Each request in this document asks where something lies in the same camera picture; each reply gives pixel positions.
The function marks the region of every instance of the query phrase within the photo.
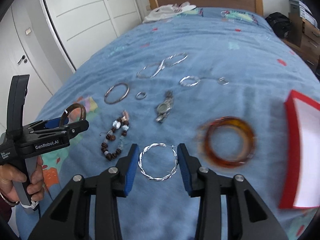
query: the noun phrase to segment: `jewelry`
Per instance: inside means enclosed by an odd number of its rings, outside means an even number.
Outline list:
[[[241,153],[233,161],[220,158],[219,156],[217,156],[215,151],[211,148],[210,138],[212,133],[218,127],[225,126],[225,125],[231,126],[231,128],[236,128],[238,132],[240,131],[239,134],[244,140],[244,143],[243,143],[244,146]],[[255,144],[256,144],[255,136],[251,127],[245,121],[239,118],[230,117],[230,116],[222,117],[212,122],[209,125],[206,135],[204,137],[204,151],[207,154],[207,156],[217,165],[225,168],[235,168],[245,164],[248,160],[250,160],[253,157]]]
[[[143,98],[145,98],[147,96],[146,92],[139,92],[137,95],[136,95],[136,99],[137,100],[142,100]]]
[[[80,108],[81,109],[81,114],[80,114],[80,118],[79,121],[85,120],[87,117],[87,111],[85,109],[85,107],[79,103],[74,103],[71,106],[69,106],[66,110],[64,110],[61,118],[60,118],[60,122],[59,122],[59,127],[62,127],[64,124],[64,121],[66,120],[66,118],[68,117],[68,115],[75,109]]]
[[[222,77],[222,78],[219,78],[218,79],[218,83],[220,84],[220,85],[226,85],[226,84],[229,84],[229,82],[228,81],[226,81],[225,79],[224,79],[224,77]]]
[[[153,177],[151,177],[150,175],[146,174],[146,172],[145,172],[144,169],[142,168],[142,157],[143,157],[143,155],[144,155],[148,150],[150,150],[151,147],[155,147],[155,146],[172,147],[173,156],[174,156],[174,158],[175,158],[173,169],[170,171],[169,174],[165,175],[163,178],[153,178]],[[155,181],[163,181],[163,180],[169,179],[173,174],[176,173],[177,167],[178,167],[178,155],[177,155],[176,151],[175,151],[173,148],[174,148],[173,145],[172,145],[172,146],[167,146],[167,145],[165,145],[164,143],[152,143],[152,144],[150,144],[149,146],[145,147],[145,148],[143,149],[143,151],[142,151],[142,152],[140,153],[140,155],[139,155],[138,165],[139,165],[139,167],[140,167],[141,173],[142,173],[144,176],[146,176],[148,179],[155,180]]]
[[[107,101],[107,97],[108,97],[108,95],[110,94],[110,92],[111,92],[115,87],[120,86],[120,85],[124,85],[124,86],[127,88],[127,91],[124,93],[123,96],[121,96],[121,97],[120,97],[119,99],[117,99],[116,101],[114,101],[114,102],[108,102],[108,101]],[[128,85],[127,83],[118,83],[118,84],[112,86],[111,88],[109,88],[109,90],[106,92],[106,94],[104,95],[104,102],[105,102],[106,104],[110,104],[110,105],[119,103],[121,100],[123,100],[124,98],[126,98],[126,96],[129,94],[129,91],[130,91],[130,87],[129,87],[129,85]]]
[[[164,119],[166,119],[169,115],[169,111],[173,106],[173,94],[172,91],[169,90],[165,93],[165,100],[163,103],[159,104],[156,108],[157,118],[156,122],[162,123]]]
[[[190,83],[184,82],[184,81],[187,80],[187,79],[194,80],[195,83],[190,84]],[[181,80],[179,81],[179,84],[182,85],[183,87],[193,87],[193,86],[195,86],[196,84],[198,84],[199,82],[200,82],[200,78],[195,77],[195,76],[187,76],[187,77],[184,77],[183,79],[181,79]]]
[[[8,205],[15,207],[17,205],[19,205],[20,201],[16,201],[16,202],[11,202],[9,200],[7,200],[7,198],[5,196],[2,195],[2,193],[0,192],[0,196],[1,198],[4,200],[4,202],[6,202]]]
[[[120,137],[120,144],[118,145],[118,148],[114,153],[109,153],[108,142],[109,141],[112,142],[116,140],[116,136],[114,135],[114,132],[120,129],[120,127],[122,127],[122,130],[123,130]],[[108,159],[109,161],[117,158],[117,156],[121,154],[121,151],[124,145],[123,143],[124,137],[127,136],[128,129],[129,129],[129,114],[127,111],[123,111],[123,117],[119,117],[117,120],[115,120],[112,123],[112,128],[107,132],[107,136],[104,139],[103,143],[101,144],[101,151],[104,153],[106,159]]]
[[[183,59],[178,60],[177,62],[171,64],[170,66],[166,66],[166,65],[164,64],[164,62],[165,62],[166,60],[169,60],[169,59],[172,59],[172,58],[178,57],[178,56],[184,56],[184,55],[186,55],[186,56],[185,56]],[[140,70],[140,71],[137,73],[137,78],[141,78],[141,79],[154,78],[154,77],[155,77],[161,70],[163,70],[165,67],[172,67],[172,66],[174,66],[174,65],[177,65],[178,63],[180,63],[180,62],[182,62],[183,60],[185,60],[187,57],[188,57],[188,55],[185,54],[185,53],[178,53],[178,54],[174,54],[174,55],[172,55],[172,56],[170,56],[170,57],[167,57],[166,59],[162,60],[162,62],[160,62],[160,63],[155,63],[155,64],[151,64],[151,65],[145,66],[142,70]],[[155,72],[152,76],[140,75],[140,72],[141,72],[141,71],[144,71],[146,68],[148,68],[148,67],[153,67],[153,66],[159,66],[159,67],[158,67],[158,69],[156,70],[156,72]]]

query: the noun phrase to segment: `blue gripper pad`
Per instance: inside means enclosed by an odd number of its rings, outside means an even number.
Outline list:
[[[191,173],[187,165],[186,154],[187,156],[189,156],[186,146],[182,143],[179,144],[177,148],[177,155],[178,155],[180,172],[182,176],[184,189],[190,195],[192,192]]]
[[[136,175],[137,166],[138,166],[139,153],[140,151],[139,151],[138,145],[132,144],[127,156],[127,158],[131,157],[131,160],[128,166],[128,171],[125,175],[124,194],[126,196],[129,195],[133,186],[134,177]]]
[[[48,120],[48,122],[46,122],[46,124],[44,125],[44,127],[45,127],[45,128],[48,128],[48,129],[53,129],[53,128],[59,127],[60,119],[61,119],[61,117]],[[68,124],[68,122],[69,122],[69,118],[66,118],[66,119],[64,120],[63,125]]]

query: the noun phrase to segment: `black backpack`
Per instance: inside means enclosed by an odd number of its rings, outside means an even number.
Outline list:
[[[292,22],[290,19],[279,13],[272,13],[267,18],[266,21],[273,29],[274,33],[281,39],[288,36],[288,32],[292,30]]]

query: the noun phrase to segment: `screw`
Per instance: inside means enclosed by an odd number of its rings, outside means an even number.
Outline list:
[[[111,168],[109,168],[109,173],[111,173],[111,174],[116,174],[117,172],[118,172],[118,168],[117,167],[111,167]]]
[[[81,175],[75,175],[75,176],[73,176],[73,181],[75,181],[75,182],[81,181],[81,179],[82,179],[82,176],[81,176]]]
[[[209,169],[207,167],[201,166],[199,168],[199,171],[202,172],[202,173],[208,173]]]
[[[235,179],[236,179],[236,181],[243,182],[244,181],[244,176],[242,176],[241,174],[237,174],[235,176]]]

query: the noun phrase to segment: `bed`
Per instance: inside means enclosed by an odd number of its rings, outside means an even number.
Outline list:
[[[150,0],[150,4],[154,8],[185,1]],[[48,190],[40,203],[41,211],[47,209],[75,174],[95,176],[115,165],[118,159],[109,162],[100,150],[104,138],[100,133],[107,132],[125,109],[130,114],[130,129],[123,155],[132,143],[137,143],[140,150],[155,142],[175,146],[185,143],[191,155],[218,174],[229,177],[243,174],[279,220],[289,239],[297,239],[316,209],[277,208],[287,165],[283,103],[291,89],[320,101],[320,84],[302,59],[275,36],[260,16],[263,15],[262,0],[188,1],[197,5],[194,11],[139,25],[97,52],[44,106],[39,120],[58,117],[70,104],[82,103],[90,127],[74,138],[70,147],[43,155]],[[226,17],[226,11],[246,14],[249,19]],[[188,57],[152,79],[136,77],[144,66],[178,53],[186,53]],[[188,75],[200,77],[201,82],[194,87],[180,86],[179,80]],[[220,85],[217,80],[221,77],[229,84]],[[129,84],[129,95],[117,104],[106,104],[105,92],[119,82]],[[159,124],[155,122],[155,107],[163,102],[164,93],[169,89],[173,91],[174,105],[168,118]],[[136,94],[141,91],[146,92],[147,97],[136,100]],[[122,93],[121,89],[115,90],[110,100]],[[256,134],[255,156],[239,168],[215,166],[198,149],[199,126],[222,116],[245,120]],[[222,156],[230,155],[238,141],[233,134],[222,135],[215,141],[216,148]],[[150,151],[144,159],[146,171],[152,176],[164,176],[172,165],[170,151]],[[227,216],[225,206],[222,199],[223,221]],[[91,207],[93,220],[94,201]],[[199,199],[188,197],[179,172],[164,182],[154,182],[137,170],[130,195],[118,200],[123,238],[193,239],[198,208]],[[20,206],[17,208],[17,225],[23,240],[37,221],[37,214],[27,215]],[[92,223],[90,235],[94,239]],[[226,224],[222,227],[222,239],[227,239]]]

